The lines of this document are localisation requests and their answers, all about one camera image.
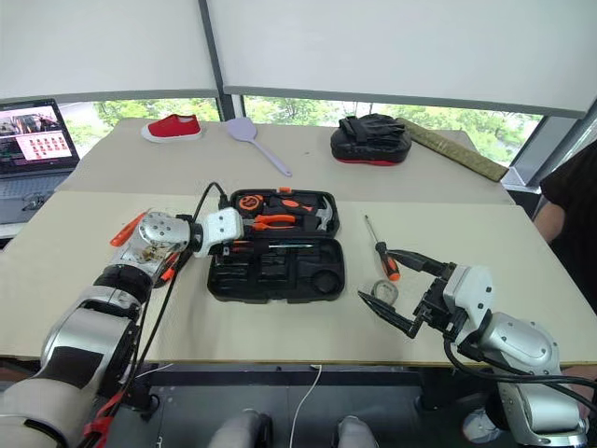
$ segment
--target red sneaker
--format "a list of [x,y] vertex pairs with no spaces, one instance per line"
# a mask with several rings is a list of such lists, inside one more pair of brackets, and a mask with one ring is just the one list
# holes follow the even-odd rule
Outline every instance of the red sneaker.
[[174,140],[196,140],[201,135],[201,126],[194,115],[176,115],[146,124],[141,135],[155,143]]

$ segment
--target tabletop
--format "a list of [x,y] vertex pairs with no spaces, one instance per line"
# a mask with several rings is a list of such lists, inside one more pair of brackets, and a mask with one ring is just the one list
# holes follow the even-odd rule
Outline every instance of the tabletop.
[[[108,241],[148,207],[190,212],[196,196],[61,191],[0,257],[0,356],[39,357],[52,324],[111,259]],[[390,248],[491,269],[494,311],[534,320],[562,350],[562,362],[597,363],[597,316],[522,209],[503,204],[339,201],[346,288],[330,302],[263,305],[217,301],[206,288],[209,259],[191,259],[178,278],[148,358],[447,365],[441,335],[415,340],[375,316],[356,295],[382,278],[368,214]],[[215,199],[201,212],[215,210]],[[411,316],[433,277],[403,269],[396,309]],[[164,290],[154,292],[155,322]]]
[[[156,144],[141,136],[148,119],[124,119],[60,186],[70,191],[197,194],[212,180],[228,191],[291,187],[334,191],[340,201],[510,203],[500,183],[417,143],[406,160],[381,167],[347,164],[331,155],[336,128],[258,124],[257,140],[293,172],[278,172],[258,150],[228,136],[224,123],[204,122],[195,141]],[[464,132],[437,131],[466,147]]]

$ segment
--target black shirt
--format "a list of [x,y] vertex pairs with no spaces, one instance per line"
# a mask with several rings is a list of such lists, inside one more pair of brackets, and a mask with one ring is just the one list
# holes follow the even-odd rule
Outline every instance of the black shirt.
[[551,248],[597,313],[597,141],[543,179],[541,189],[565,211]]

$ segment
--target laptop screen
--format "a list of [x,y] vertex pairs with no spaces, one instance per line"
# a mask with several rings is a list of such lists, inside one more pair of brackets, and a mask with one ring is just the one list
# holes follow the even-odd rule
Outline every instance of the laptop screen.
[[0,175],[74,168],[78,160],[54,100],[0,105]]

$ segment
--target laptop keyboard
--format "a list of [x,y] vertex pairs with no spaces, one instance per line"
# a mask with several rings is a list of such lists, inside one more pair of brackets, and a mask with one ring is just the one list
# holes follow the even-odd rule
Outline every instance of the laptop keyboard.
[[21,198],[30,193],[54,191],[65,178],[65,175],[42,175],[0,180],[0,198]]

